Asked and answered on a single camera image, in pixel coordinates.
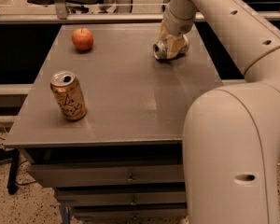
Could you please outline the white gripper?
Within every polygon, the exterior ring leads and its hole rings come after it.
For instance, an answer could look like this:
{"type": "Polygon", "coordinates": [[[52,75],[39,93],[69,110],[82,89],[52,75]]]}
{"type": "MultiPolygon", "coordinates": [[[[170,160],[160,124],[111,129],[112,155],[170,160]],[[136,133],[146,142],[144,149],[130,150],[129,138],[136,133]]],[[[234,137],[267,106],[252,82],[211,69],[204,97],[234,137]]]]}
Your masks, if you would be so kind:
{"type": "Polygon", "coordinates": [[[173,59],[183,48],[184,35],[188,33],[194,23],[196,8],[192,9],[185,18],[178,18],[169,7],[163,14],[158,40],[167,42],[167,58],[173,59]]]}

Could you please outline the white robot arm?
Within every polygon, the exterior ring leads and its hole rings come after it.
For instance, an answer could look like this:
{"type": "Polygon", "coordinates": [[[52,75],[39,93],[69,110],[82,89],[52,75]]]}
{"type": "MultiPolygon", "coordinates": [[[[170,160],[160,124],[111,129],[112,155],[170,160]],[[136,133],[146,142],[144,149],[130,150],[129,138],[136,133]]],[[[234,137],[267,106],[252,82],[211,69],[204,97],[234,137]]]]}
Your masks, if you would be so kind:
{"type": "Polygon", "coordinates": [[[280,30],[242,0],[170,0],[159,39],[181,49],[201,12],[244,76],[200,96],[183,131],[190,224],[279,224],[280,30]]]}

